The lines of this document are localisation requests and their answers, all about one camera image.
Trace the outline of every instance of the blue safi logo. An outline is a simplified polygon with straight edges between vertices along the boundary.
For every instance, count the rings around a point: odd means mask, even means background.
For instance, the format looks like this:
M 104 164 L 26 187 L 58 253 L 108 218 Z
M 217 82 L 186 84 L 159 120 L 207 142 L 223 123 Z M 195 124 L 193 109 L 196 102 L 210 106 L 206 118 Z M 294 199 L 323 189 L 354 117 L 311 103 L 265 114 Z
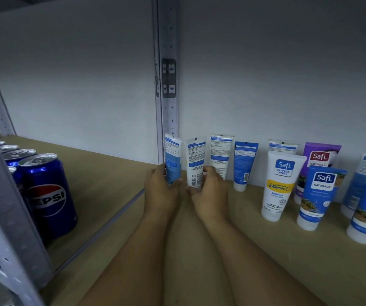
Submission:
M 316 190 L 332 191 L 336 177 L 337 174 L 316 172 L 313 177 L 311 188 Z
M 294 170 L 295 161 L 278 159 L 275 163 L 275 174 L 279 176 L 290 177 Z

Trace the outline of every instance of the white tube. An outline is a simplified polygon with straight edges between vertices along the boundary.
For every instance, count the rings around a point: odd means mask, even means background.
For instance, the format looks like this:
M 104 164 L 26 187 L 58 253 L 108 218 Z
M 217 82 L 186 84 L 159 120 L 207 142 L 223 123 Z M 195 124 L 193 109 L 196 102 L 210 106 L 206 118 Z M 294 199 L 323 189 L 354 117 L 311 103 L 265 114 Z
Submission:
M 296 150 L 300 144 L 285 142 L 280 139 L 270 139 L 270 151 L 277 151 L 279 153 L 296 154 Z
M 165 133 L 165 162 L 166 181 L 172 184 L 180 178 L 182 153 L 182 140 L 178 137 Z
M 305 156 L 268 152 L 267 182 L 261 210 L 268 221 L 276 222 L 281 218 L 305 161 Z
M 195 137 L 186 141 L 187 185 L 201 188 L 203 182 L 206 138 Z
M 234 135 L 210 134 L 210 158 L 211 165 L 216 168 L 216 172 L 225 180 L 228 162 L 231 155 L 231 146 Z

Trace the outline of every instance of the person's right hand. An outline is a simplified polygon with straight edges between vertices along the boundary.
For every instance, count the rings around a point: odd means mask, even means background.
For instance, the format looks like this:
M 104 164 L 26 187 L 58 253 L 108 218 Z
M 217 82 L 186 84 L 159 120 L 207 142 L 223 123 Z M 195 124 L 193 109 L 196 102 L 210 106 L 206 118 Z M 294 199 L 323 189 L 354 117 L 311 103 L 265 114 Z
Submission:
M 205 183 L 201 191 L 189 186 L 186 188 L 197 215 L 205 225 L 229 220 L 227 183 L 213 166 L 205 166 L 204 171 L 207 175 L 203 175 Z

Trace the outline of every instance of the white cap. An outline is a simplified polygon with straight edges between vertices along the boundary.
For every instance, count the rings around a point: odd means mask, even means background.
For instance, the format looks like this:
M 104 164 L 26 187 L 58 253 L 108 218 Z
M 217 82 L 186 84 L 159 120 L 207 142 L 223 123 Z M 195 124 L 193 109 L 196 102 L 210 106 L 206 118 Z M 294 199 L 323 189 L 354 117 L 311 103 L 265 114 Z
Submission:
M 263 206 L 261 209 L 261 215 L 268 221 L 277 222 L 279 218 L 281 218 L 282 214 L 273 214 L 272 212 L 270 213 Z
M 300 226 L 306 231 L 315 231 L 319 225 L 319 222 L 307 221 L 306 219 L 303 219 L 301 215 L 298 215 L 296 223 L 298 224 L 298 226 Z
M 241 185 L 241 184 L 237 184 L 235 181 L 233 183 L 234 186 L 234 190 L 238 191 L 238 192 L 244 192 L 247 189 L 247 184 Z
M 352 225 L 349 225 L 346 233 L 352 240 L 366 245 L 366 234 L 357 231 Z
M 340 212 L 342 213 L 342 215 L 348 217 L 349 219 L 352 219 L 354 216 L 354 212 L 352 211 L 349 207 L 344 206 L 343 204 L 340 206 Z
M 297 195 L 296 193 L 294 194 L 294 201 L 295 203 L 297 203 L 298 205 L 301 204 L 302 202 L 302 197 L 300 197 L 299 195 Z

